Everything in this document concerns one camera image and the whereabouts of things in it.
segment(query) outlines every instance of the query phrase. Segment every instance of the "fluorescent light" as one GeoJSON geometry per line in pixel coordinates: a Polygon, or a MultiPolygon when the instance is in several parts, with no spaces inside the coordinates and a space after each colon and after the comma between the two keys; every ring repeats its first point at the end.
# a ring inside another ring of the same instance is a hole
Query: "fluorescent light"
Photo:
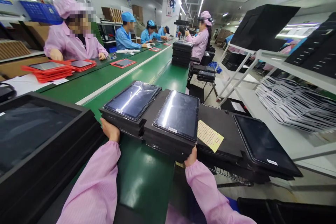
{"type": "Polygon", "coordinates": [[[288,24],[286,26],[315,26],[315,25],[319,25],[319,23],[306,23],[306,24],[288,24]]]}
{"type": "Polygon", "coordinates": [[[178,0],[179,4],[181,5],[182,4],[182,1],[181,0],[178,0]]]}
{"type": "Polygon", "coordinates": [[[186,14],[185,11],[184,11],[184,9],[183,9],[183,7],[182,7],[182,5],[181,5],[181,9],[182,9],[183,13],[186,14]]]}
{"type": "Polygon", "coordinates": [[[306,36],[278,34],[277,37],[292,37],[292,38],[297,38],[297,39],[303,39],[303,38],[305,38],[306,36]]]}

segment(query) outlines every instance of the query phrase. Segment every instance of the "blue plastic basket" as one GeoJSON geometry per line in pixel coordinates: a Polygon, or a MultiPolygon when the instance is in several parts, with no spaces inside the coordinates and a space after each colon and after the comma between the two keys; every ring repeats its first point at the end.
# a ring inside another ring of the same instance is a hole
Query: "blue plastic basket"
{"type": "MultiPolygon", "coordinates": [[[[213,68],[216,68],[217,67],[217,62],[216,61],[212,61],[211,63],[208,64],[209,67],[213,67],[213,68]]],[[[220,66],[218,66],[217,68],[217,73],[221,73],[223,72],[223,70],[221,69],[220,66]]]]}
{"type": "Polygon", "coordinates": [[[53,5],[38,2],[20,1],[26,9],[30,19],[34,22],[49,23],[58,25],[63,22],[53,5]]]}

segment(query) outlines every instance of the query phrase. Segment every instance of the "black case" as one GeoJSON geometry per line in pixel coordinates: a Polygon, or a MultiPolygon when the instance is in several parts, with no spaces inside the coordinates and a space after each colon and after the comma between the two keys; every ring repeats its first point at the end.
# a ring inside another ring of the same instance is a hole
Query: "black case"
{"type": "Polygon", "coordinates": [[[0,110],[30,100],[76,117],[0,177],[1,223],[36,223],[106,138],[89,109],[34,92],[0,104],[0,110]]]}

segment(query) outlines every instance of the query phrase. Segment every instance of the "blue uniform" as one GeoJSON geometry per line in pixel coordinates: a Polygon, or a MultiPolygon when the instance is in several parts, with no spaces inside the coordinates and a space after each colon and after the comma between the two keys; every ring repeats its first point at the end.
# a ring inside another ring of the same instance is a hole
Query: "blue uniform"
{"type": "Polygon", "coordinates": [[[166,34],[165,34],[165,28],[164,27],[161,27],[159,30],[158,30],[158,35],[160,35],[160,36],[166,36],[166,34]]]}
{"type": "Polygon", "coordinates": [[[132,42],[131,34],[127,34],[123,26],[116,31],[115,37],[118,50],[141,48],[140,44],[132,42]]]}
{"type": "Polygon", "coordinates": [[[151,35],[149,35],[148,29],[142,31],[141,33],[141,43],[146,43],[149,40],[152,40],[153,38],[160,40],[161,36],[155,32],[153,32],[151,35]]]}

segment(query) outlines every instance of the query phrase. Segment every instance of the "white paper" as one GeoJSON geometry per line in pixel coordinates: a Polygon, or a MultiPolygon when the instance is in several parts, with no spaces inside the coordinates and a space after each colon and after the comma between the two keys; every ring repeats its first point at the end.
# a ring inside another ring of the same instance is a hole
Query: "white paper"
{"type": "Polygon", "coordinates": [[[55,85],[59,85],[59,84],[62,84],[64,82],[68,82],[69,80],[63,78],[63,79],[58,79],[58,80],[54,80],[52,81],[51,83],[54,83],[55,85]]]}
{"type": "Polygon", "coordinates": [[[17,92],[17,96],[26,94],[31,91],[36,91],[50,84],[50,82],[39,83],[35,75],[33,75],[32,73],[21,77],[18,76],[10,80],[5,80],[3,82],[12,85],[17,92]]]}

